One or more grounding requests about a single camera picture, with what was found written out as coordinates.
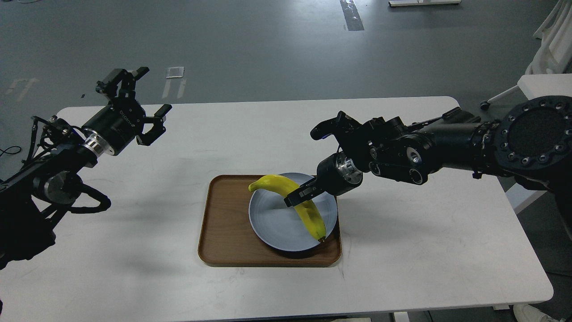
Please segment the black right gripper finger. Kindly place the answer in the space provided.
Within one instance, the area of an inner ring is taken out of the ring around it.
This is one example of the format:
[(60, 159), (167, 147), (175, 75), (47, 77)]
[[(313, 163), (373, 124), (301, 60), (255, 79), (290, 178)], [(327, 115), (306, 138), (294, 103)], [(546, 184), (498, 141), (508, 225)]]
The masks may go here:
[(296, 188), (284, 198), (284, 203), (287, 207), (298, 206), (325, 192), (324, 177), (317, 175), (286, 175), (286, 177), (299, 184), (299, 188)]

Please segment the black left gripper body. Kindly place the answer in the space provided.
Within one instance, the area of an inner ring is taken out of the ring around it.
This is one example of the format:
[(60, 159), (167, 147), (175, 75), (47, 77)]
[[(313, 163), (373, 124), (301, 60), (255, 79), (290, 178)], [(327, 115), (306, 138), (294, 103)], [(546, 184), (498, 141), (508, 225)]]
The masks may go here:
[(105, 152), (116, 156), (143, 131), (146, 112), (139, 104), (108, 104), (82, 126), (86, 135), (97, 134), (106, 141)]

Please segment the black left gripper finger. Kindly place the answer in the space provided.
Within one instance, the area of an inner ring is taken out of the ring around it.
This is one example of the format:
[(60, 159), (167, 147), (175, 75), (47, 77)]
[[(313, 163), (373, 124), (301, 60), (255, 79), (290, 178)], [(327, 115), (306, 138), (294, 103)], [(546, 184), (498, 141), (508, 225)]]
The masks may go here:
[(150, 71), (149, 67), (139, 67), (135, 71), (126, 69), (113, 69), (103, 80), (97, 81), (96, 92), (102, 94), (107, 100), (106, 108), (113, 106), (141, 107), (135, 98), (136, 82)]
[[(165, 133), (166, 128), (164, 122), (166, 121), (166, 114), (173, 108), (171, 104), (163, 104), (153, 116), (145, 116), (137, 119), (141, 124), (141, 130), (137, 131), (136, 141), (139, 145), (149, 146), (154, 143), (162, 134)], [(151, 124), (152, 127), (143, 133), (145, 124)]]

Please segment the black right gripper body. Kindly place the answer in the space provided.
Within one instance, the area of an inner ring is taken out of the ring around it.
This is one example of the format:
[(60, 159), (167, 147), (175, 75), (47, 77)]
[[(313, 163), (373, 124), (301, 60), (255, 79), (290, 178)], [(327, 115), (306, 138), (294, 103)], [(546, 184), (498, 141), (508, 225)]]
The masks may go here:
[(362, 182), (362, 171), (343, 152), (333, 153), (317, 165), (316, 186), (323, 192), (339, 196), (359, 187)]

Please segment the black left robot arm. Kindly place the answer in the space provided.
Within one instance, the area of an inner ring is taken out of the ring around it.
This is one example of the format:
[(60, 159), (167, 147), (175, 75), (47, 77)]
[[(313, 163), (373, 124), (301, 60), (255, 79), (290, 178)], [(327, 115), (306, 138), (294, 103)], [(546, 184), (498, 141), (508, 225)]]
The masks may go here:
[(164, 104), (147, 116), (136, 99), (136, 83), (149, 67), (114, 69), (96, 91), (108, 100), (83, 126), (63, 118), (33, 117), (30, 149), (20, 171), (1, 182), (1, 267), (31, 260), (55, 244), (55, 227), (67, 213), (104, 212), (111, 201), (86, 185), (79, 171), (92, 168), (103, 154), (118, 155), (131, 142), (151, 145), (165, 131)]

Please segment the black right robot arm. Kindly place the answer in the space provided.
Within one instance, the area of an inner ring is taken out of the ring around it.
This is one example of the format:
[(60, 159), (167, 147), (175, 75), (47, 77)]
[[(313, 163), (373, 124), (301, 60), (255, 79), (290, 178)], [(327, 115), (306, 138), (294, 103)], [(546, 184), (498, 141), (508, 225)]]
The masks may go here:
[(571, 228), (572, 100), (549, 95), (515, 106), (500, 120), (482, 122), (456, 107), (439, 118), (406, 126), (401, 118), (360, 123), (345, 112), (317, 124), (314, 140), (334, 136), (339, 152), (317, 175), (285, 198), (292, 207), (327, 192), (338, 196), (361, 185), (364, 173), (423, 185), (442, 168), (513, 177), (525, 189), (554, 194)]

